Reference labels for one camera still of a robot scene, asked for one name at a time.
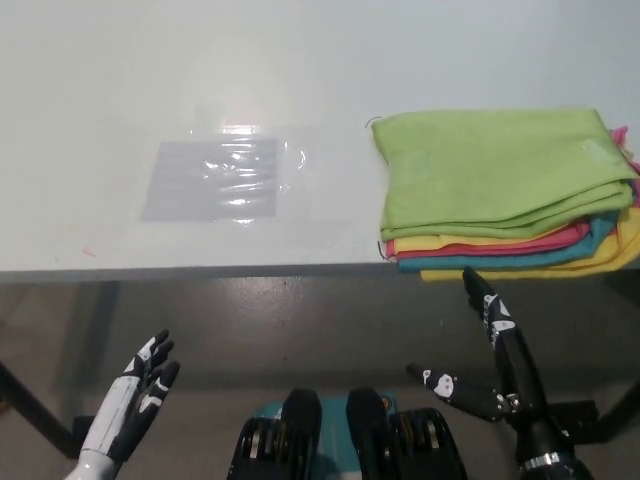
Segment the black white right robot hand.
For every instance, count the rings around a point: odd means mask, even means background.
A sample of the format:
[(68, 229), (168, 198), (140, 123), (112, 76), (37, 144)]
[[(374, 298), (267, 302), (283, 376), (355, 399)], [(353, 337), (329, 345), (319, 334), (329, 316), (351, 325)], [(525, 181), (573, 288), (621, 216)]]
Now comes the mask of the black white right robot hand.
[(574, 453), (551, 417), (549, 403), (521, 329), (500, 295), (475, 270), (462, 279), (471, 308), (490, 343), (501, 387), (473, 385), (459, 376), (416, 363), (406, 371), (440, 401), (489, 422), (506, 421), (516, 433), (515, 457), (524, 471), (558, 463)]

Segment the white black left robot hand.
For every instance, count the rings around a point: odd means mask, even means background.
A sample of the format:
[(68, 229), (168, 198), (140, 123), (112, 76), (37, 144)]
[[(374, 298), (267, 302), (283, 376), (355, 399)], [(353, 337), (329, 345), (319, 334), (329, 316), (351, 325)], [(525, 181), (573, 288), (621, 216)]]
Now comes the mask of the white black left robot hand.
[(180, 371), (168, 357), (169, 331), (151, 337), (114, 380), (83, 442), (78, 465), (105, 472), (129, 460), (156, 419)]

